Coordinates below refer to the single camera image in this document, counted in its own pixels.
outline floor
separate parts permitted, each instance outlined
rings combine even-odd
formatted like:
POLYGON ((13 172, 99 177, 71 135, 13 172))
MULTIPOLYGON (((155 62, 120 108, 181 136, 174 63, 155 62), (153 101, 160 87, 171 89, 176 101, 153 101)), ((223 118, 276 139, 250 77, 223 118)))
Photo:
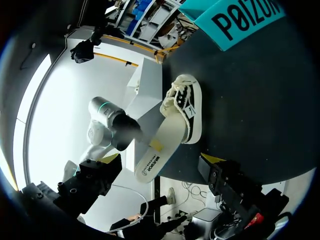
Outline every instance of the floor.
MULTIPOLYGON (((169 188, 174 189, 175 193, 175 205, 165 205, 162 206, 161 211, 161 222, 166 222, 167 217, 175 217, 175 214, 179 213, 179 211, 183 211, 185 213, 190 213, 193 211, 200 211, 206 205, 206 199, 201 197, 199 194, 199 188, 203 196, 206 196, 206 193, 209 191, 209 187, 207 185, 202 184, 192 184, 189 189, 192 190, 192 195, 188 192, 187 189, 183 187, 183 182, 178 180, 173 180, 166 177, 160 178, 160 192, 161 195, 166 195, 169 188)), ((184 239, 180 234, 172 231, 172 233, 167 233, 164 240, 182 240, 184 239)))
MULTIPOLYGON (((289 197, 289 203, 283 210, 283 212, 291 212, 294 213, 295 210, 299 207, 301 202, 304 200, 304 197, 310 187, 310 183, 313 179, 315 169, 312 169, 300 176, 294 177, 287 181, 274 184, 264 185, 262 188, 262 192, 266 194, 273 188, 277 188, 283 194, 289 197)), ((189 189, 193 189, 192 195, 188 192, 187 189, 184 188, 183 182, 178 180, 173 180, 166 177, 160 178, 160 193, 161 195, 166 195, 169 188, 174 188, 175 192, 175 205, 166 205, 161 207, 160 209, 160 220, 161 222, 166 222, 167 217, 175 217, 175 214, 179 213, 179 211, 183 211, 185 213, 190 213, 193 211, 199 211, 203 209, 206 205, 206 198, 204 198, 209 191, 209 187, 207 185, 202 184, 192 184, 189 189), (202 193, 204 197, 201 197, 199 194, 199 189, 206 193, 202 193)), ((184 240, 184 237, 178 234, 176 231, 172 231, 167 233, 164 240, 184 240)))

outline shoe sole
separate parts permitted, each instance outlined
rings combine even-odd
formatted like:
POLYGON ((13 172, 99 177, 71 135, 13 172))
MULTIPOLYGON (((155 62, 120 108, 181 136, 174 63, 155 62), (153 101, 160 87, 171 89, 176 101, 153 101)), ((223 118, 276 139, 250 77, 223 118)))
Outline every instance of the shoe sole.
POLYGON ((202 91, 199 82, 195 80, 192 84, 194 93, 194 109, 195 116, 193 121, 192 136, 189 141, 184 144, 195 144, 197 143, 202 135, 202 91))
POLYGON ((170 114, 164 119, 154 138, 163 148, 160 152, 148 147, 147 152, 137 164, 134 176, 140 183, 150 183, 175 153, 184 138, 186 121, 182 114, 170 114))

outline white wall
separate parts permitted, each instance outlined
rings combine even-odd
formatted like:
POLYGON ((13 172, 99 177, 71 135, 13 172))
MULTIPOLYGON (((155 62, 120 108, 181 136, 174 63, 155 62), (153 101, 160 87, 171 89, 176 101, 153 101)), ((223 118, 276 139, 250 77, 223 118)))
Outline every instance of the white wall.
MULTIPOLYGON (((100 96, 122 107, 126 85, 135 69, 98 56, 77 64, 71 60, 69 50, 65 51, 44 85, 31 122, 28 146, 31 182, 44 181, 57 190, 66 162, 77 163, 89 146, 86 133, 90 100, 100 96)), ((151 199, 151 184, 137 183, 127 169, 122 170, 114 183, 134 188, 151 199)), ((112 187, 106 197, 99 197, 84 219, 89 226, 107 231, 112 223, 138 213, 141 203, 134 193, 112 187)))

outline sneaker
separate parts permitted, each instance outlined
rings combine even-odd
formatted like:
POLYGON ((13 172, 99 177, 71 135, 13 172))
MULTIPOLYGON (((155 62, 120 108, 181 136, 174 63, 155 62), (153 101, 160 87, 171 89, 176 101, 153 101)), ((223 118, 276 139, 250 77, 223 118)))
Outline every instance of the sneaker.
POLYGON ((202 134, 202 92, 198 81, 183 74, 171 84, 171 89, 160 106, 164 117, 181 113, 187 126, 183 144, 195 144, 202 134))
POLYGON ((187 219, 187 220, 191 220, 192 217, 193 217, 194 215, 196 215, 197 213, 198 213, 198 211, 192 211, 192 212, 190 212, 189 214, 186 215, 186 219, 187 219))
POLYGON ((168 190, 166 202, 168 203, 168 205, 176 204, 175 190, 173 187, 170 187, 168 190))

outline table surface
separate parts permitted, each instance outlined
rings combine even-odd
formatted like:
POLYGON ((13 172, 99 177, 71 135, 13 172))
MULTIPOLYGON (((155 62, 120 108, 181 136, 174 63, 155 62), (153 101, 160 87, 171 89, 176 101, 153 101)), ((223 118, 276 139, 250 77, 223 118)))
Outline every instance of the table surface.
MULTIPOLYGON (((319 80, 287 18, 225 52, 198 30, 164 62, 163 95, 180 74, 195 76, 201 85, 202 137, 181 144, 159 175, 205 184, 197 169, 200 153, 237 161, 262 184, 317 165, 319 80)), ((139 120, 150 134, 163 121, 159 106, 139 120)))

